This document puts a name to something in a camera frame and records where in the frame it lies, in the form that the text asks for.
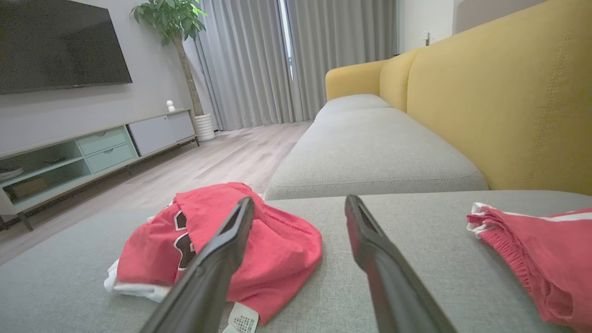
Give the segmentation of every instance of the tree trunk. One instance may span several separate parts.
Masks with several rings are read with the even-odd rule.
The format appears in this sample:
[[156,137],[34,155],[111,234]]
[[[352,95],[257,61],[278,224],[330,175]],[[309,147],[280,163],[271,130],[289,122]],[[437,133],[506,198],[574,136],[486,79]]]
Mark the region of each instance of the tree trunk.
[[195,89],[195,81],[193,80],[193,74],[191,74],[191,66],[189,65],[189,60],[187,60],[181,36],[173,37],[173,43],[177,48],[177,53],[179,53],[179,60],[181,60],[181,66],[183,67],[183,73],[185,74],[185,80],[187,81],[187,87],[189,88],[189,94],[193,102],[193,111],[196,116],[203,116],[204,110],[201,108],[200,96],[197,94],[197,89]]

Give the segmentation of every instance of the red clothing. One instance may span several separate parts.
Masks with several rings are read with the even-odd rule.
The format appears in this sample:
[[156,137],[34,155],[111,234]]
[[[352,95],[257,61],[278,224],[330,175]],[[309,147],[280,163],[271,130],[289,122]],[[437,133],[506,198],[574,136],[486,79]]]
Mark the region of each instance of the red clothing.
[[132,233],[121,254],[117,280],[173,284],[195,252],[246,196],[255,201],[255,218],[243,264],[230,281],[227,300],[257,311],[261,324],[266,324],[317,267],[321,234],[304,219],[267,206],[241,183],[177,194],[169,207]]
[[592,332],[592,208],[533,217],[475,204],[467,219],[510,265],[543,320]]

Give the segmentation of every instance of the television screen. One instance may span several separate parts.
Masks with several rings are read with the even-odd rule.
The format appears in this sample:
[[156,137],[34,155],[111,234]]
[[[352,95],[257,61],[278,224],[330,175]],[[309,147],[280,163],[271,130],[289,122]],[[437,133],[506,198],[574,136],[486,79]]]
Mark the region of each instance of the television screen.
[[131,83],[109,11],[0,0],[0,94]]

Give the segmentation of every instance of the cabinet door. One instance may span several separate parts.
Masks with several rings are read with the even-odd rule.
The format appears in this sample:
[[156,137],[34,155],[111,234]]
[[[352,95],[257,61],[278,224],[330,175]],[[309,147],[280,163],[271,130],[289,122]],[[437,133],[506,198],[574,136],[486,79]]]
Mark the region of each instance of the cabinet door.
[[128,128],[140,156],[156,152],[177,142],[168,116],[138,121],[129,124]]
[[169,117],[170,128],[173,131],[176,141],[187,139],[195,136],[195,130],[191,123],[191,116],[189,111],[171,114]]

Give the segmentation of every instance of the wooden floor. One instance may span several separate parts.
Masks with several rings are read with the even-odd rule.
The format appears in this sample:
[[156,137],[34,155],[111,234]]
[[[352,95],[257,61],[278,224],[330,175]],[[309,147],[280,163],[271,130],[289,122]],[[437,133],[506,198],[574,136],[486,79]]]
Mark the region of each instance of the wooden floor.
[[259,194],[310,122],[217,133],[201,147],[192,143],[98,180],[0,232],[0,265],[98,212],[165,207],[176,193],[221,182],[243,182]]

